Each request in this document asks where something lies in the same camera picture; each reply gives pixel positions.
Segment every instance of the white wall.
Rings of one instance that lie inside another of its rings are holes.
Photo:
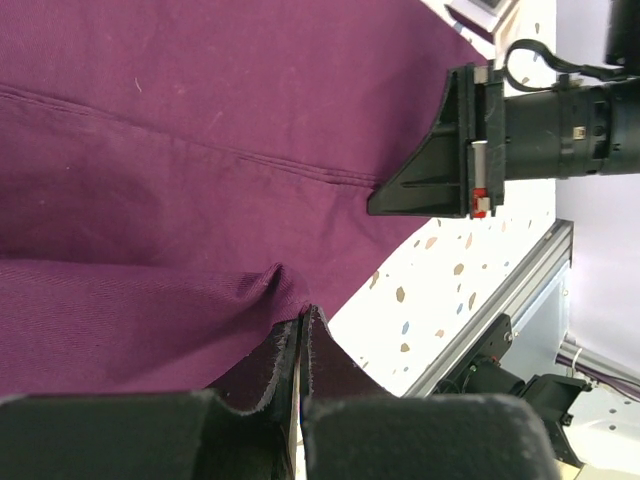
[[[601,64],[608,11],[609,0],[558,0],[558,54]],[[571,334],[640,371],[640,175],[559,181],[557,192],[576,231]]]

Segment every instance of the black cable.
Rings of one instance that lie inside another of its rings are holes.
[[[458,387],[456,382],[454,382],[452,380],[449,380],[447,378],[445,378],[443,380],[440,380],[440,382],[438,383],[438,387],[436,388],[436,393],[445,393],[445,392],[442,391],[442,388],[441,388],[442,387],[441,384],[443,384],[443,383],[448,383],[448,384],[453,385],[455,387],[457,393],[462,393],[462,392],[460,392],[460,387]]]
[[[511,75],[511,72],[509,71],[509,59],[511,54],[516,50],[529,50],[537,53],[550,68],[558,73],[579,74],[584,77],[595,78],[601,82],[624,80],[627,78],[621,68],[602,68],[591,65],[577,65],[555,56],[544,43],[539,42],[538,40],[521,39],[513,42],[507,50],[504,59],[504,76],[513,88],[522,92],[541,92],[549,90],[550,87],[527,87]]]

